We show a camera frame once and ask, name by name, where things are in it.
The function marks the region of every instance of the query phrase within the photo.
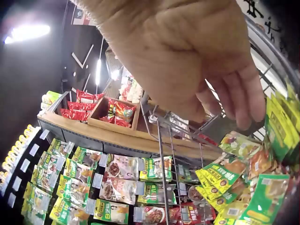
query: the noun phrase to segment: retail store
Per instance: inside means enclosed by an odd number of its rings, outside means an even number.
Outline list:
[[[65,13],[71,26],[95,25],[69,1]],[[299,71],[245,20],[266,100],[262,122],[240,130],[223,107],[218,116],[206,111],[202,122],[182,119],[151,99],[99,33],[96,61],[86,63],[94,44],[83,63],[69,55],[95,72],[76,83],[80,72],[63,66],[74,80],[65,76],[60,91],[43,92],[37,125],[24,127],[2,162],[8,212],[33,225],[299,219]]]

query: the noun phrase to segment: metal bar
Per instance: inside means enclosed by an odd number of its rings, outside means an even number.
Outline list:
[[[161,170],[163,175],[163,192],[164,192],[164,200],[165,200],[165,210],[166,210],[166,223],[169,225],[170,221],[170,214],[169,214],[169,204],[168,204],[168,194],[166,189],[166,174],[165,174],[165,166],[164,166],[164,153],[163,153],[163,144],[161,139],[161,129],[160,123],[157,120],[157,131],[158,131],[158,139],[159,139],[159,153],[160,153],[160,163],[161,163]]]

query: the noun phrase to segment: chinese character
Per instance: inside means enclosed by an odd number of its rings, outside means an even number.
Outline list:
[[[249,9],[247,11],[247,13],[251,16],[253,16],[254,18],[256,18],[256,14],[255,11],[260,15],[260,18],[263,18],[263,14],[257,10],[257,8],[255,8],[255,1],[254,0],[244,0],[244,2],[247,2],[249,5]]]

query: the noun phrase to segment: price tag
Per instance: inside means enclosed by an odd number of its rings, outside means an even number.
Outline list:
[[[15,179],[15,181],[14,181],[14,183],[13,183],[13,189],[14,189],[15,191],[18,191],[18,190],[19,190],[21,181],[22,181],[22,179],[19,178],[19,177],[17,176],[16,179]]]
[[[37,144],[34,144],[33,147],[31,148],[29,154],[32,156],[35,156],[35,154],[37,153],[39,146]]]
[[[22,163],[20,170],[22,170],[25,173],[29,164],[30,161],[28,159],[24,159],[24,162]]]
[[[144,160],[141,158],[137,159],[137,166],[139,171],[144,171],[145,170],[145,165],[144,165]]]
[[[9,205],[11,208],[13,208],[13,207],[14,207],[14,204],[15,204],[15,201],[16,201],[16,196],[15,196],[13,193],[11,193],[11,194],[9,195],[9,198],[8,198],[8,205]]]
[[[40,135],[40,139],[45,140],[45,138],[47,137],[47,135],[49,134],[49,130],[45,129],[42,134]]]
[[[108,157],[107,154],[102,154],[101,155],[101,158],[99,160],[99,166],[106,167],[107,157]]]
[[[102,183],[102,178],[103,178],[102,174],[95,173],[92,187],[100,189],[101,183]]]
[[[136,185],[136,194],[144,195],[145,182],[138,181]]]
[[[95,206],[96,206],[96,200],[88,198],[88,201],[86,203],[85,212],[90,215],[93,215],[94,211],[95,211]]]

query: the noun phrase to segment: packaged meat snack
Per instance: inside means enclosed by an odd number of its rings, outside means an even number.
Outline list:
[[[70,102],[68,101],[68,107],[70,110],[79,110],[79,111],[92,111],[96,103],[84,103],[84,102]]]
[[[108,154],[107,165],[103,177],[138,180],[138,158]]]
[[[288,175],[260,174],[254,195],[238,224],[272,224],[288,188]]]
[[[99,198],[134,205],[136,191],[136,181],[124,180],[114,177],[103,178]]]
[[[56,195],[85,208],[89,197],[90,186],[90,184],[85,184],[75,178],[60,175]]]
[[[219,147],[240,158],[248,158],[251,152],[257,152],[263,148],[261,144],[235,131],[226,134]]]
[[[167,184],[167,195],[168,195],[168,204],[176,204],[176,197],[174,189],[176,188],[175,184]],[[144,186],[144,195],[139,195],[137,198],[138,203],[145,203],[147,205],[153,204],[164,204],[164,188],[162,184],[156,184],[153,182],[145,182]]]
[[[97,199],[94,219],[117,224],[128,224],[129,205]]]
[[[205,176],[220,193],[224,194],[245,171],[245,168],[246,165],[238,158],[224,154],[203,169],[196,170],[196,174],[198,178],[201,174]]]
[[[63,141],[53,138],[51,145],[48,148],[47,152],[50,154],[53,154],[53,155],[68,158],[74,145],[75,144],[73,142],[69,141],[68,143],[66,143],[66,142],[63,142]]]
[[[136,106],[128,106],[118,100],[112,98],[108,99],[108,114],[114,114],[128,123],[131,122],[135,109]]]
[[[144,160],[145,171],[141,171],[139,178],[142,181],[159,182],[162,180],[162,168],[161,159],[159,158],[142,158]],[[172,157],[165,156],[164,158],[164,169],[167,181],[172,181]]]
[[[85,212],[84,208],[72,204],[66,199],[58,197],[53,209],[51,210],[49,218],[57,224],[87,225],[89,216],[90,215]]]
[[[50,170],[53,172],[61,171],[65,163],[66,158],[62,156],[52,155],[48,152],[43,152],[38,166],[44,168],[45,170]]]
[[[72,157],[72,160],[78,162],[79,164],[83,164],[93,169],[96,169],[98,162],[101,162],[102,154],[103,153],[100,151],[94,151],[78,146]],[[106,158],[103,158],[103,162],[101,162],[101,165],[103,167],[105,167],[106,165],[105,159]]]
[[[53,172],[35,165],[30,182],[42,190],[45,190],[47,193],[52,194],[58,176],[58,170]]]
[[[43,225],[46,220],[46,213],[36,210],[32,204],[24,200],[21,215],[24,216],[25,224],[39,224]]]
[[[166,224],[165,208],[154,206],[134,207],[133,221],[136,224]],[[180,217],[180,208],[170,208],[169,216],[171,224],[176,224]]]
[[[47,194],[32,183],[28,182],[23,198],[32,204],[36,210],[47,212],[52,195]]]
[[[64,176],[75,178],[83,183],[91,183],[93,169],[91,167],[79,164],[71,159],[67,159],[64,168]]]

